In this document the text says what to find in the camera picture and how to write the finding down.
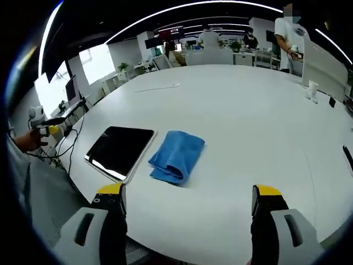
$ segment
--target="black tablet screen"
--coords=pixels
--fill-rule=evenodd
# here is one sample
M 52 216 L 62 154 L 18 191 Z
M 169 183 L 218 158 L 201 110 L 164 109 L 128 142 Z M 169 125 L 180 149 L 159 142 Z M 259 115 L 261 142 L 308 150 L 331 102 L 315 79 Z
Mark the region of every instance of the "black tablet screen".
M 109 127 L 88 151 L 85 159 L 122 181 L 152 136 L 152 130 Z

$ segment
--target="white round table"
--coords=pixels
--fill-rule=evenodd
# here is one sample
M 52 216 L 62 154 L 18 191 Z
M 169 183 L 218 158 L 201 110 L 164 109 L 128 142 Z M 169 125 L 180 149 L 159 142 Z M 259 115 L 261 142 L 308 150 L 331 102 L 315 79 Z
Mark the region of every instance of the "white round table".
M 344 106 L 304 97 L 300 78 L 234 65 L 179 67 L 141 75 L 85 115 L 71 178 L 92 201 L 112 180 L 84 161 L 109 126 L 152 129 L 157 136 L 127 184 L 128 235 L 146 247 L 194 264 L 246 264 L 254 184 L 279 189 L 324 240 L 347 219 L 353 178 L 342 152 L 353 152 L 353 122 Z M 74 128 L 79 129 L 79 121 Z M 206 146 L 181 187 L 149 176 L 149 158 L 169 130 Z M 75 134 L 64 141 L 66 150 Z M 67 168 L 67 152 L 61 160 Z

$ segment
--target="blue microfiber cloth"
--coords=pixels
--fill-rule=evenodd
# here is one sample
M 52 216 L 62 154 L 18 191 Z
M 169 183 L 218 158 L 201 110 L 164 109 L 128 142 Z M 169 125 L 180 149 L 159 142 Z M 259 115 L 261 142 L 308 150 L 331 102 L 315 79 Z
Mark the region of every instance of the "blue microfiber cloth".
M 159 150 L 148 161 L 154 167 L 151 176 L 170 183 L 184 183 L 204 145 L 205 141 L 199 137 L 183 131 L 169 131 Z

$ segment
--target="phone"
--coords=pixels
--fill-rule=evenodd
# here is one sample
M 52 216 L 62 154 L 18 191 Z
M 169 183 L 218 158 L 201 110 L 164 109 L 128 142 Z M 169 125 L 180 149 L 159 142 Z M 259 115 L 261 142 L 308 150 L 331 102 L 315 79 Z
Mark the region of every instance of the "phone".
M 304 54 L 302 54 L 301 52 L 295 52 L 295 55 L 296 55 L 299 59 L 303 59 L 303 58 L 304 58 Z
M 333 97 L 330 97 L 329 104 L 332 108 L 335 107 L 336 101 L 333 99 Z

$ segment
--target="white cup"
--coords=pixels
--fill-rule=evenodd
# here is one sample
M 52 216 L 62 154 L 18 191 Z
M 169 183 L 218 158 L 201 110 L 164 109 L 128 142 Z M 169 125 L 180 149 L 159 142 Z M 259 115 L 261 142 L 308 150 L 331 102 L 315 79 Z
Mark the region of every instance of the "white cup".
M 316 97 L 316 92 L 318 90 L 318 86 L 319 86 L 318 83 L 315 83 L 314 81 L 309 80 L 309 91 L 308 92 L 310 93 L 310 96 L 312 98 Z

